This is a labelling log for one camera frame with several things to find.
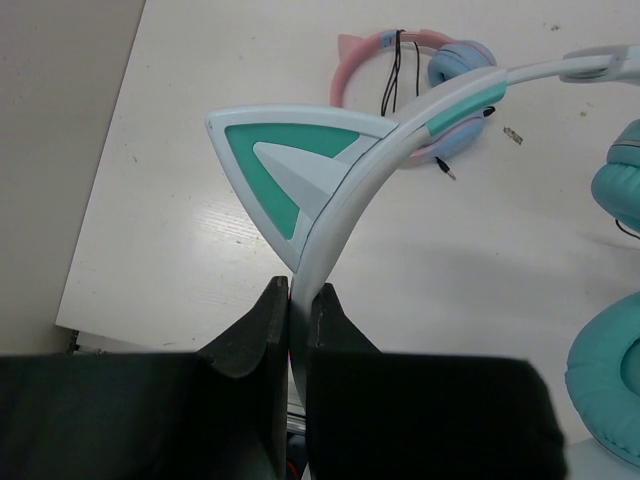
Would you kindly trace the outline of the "teal cat ear headphones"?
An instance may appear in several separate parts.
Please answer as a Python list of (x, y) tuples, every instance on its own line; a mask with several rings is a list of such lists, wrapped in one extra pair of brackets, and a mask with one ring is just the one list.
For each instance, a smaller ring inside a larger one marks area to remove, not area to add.
[[(508, 87), (547, 77), (565, 83), (639, 81), (636, 45), (600, 46), (515, 68), (494, 62), (457, 74), (389, 118), (339, 107), (257, 105), (216, 110), (206, 128), (244, 209), (293, 275), (293, 379), (307, 394), (303, 343), (313, 301), (382, 185), (419, 146), (501, 101)], [(589, 322), (568, 358), (569, 396), (592, 437), (615, 457), (639, 462), (639, 298), (630, 295)]]

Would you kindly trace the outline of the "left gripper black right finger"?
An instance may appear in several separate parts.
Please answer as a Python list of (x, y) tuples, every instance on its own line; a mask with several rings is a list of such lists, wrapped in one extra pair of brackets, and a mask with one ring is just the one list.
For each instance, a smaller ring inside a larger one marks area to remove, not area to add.
[(564, 437), (527, 361), (386, 353), (332, 285), (307, 344), (307, 452), (316, 479), (564, 479)]

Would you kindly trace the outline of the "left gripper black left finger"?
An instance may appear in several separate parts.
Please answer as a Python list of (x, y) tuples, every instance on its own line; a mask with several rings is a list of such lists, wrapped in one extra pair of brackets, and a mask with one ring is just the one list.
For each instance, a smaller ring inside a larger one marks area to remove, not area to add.
[(195, 352), (5, 356), (5, 479), (281, 479), (288, 282)]

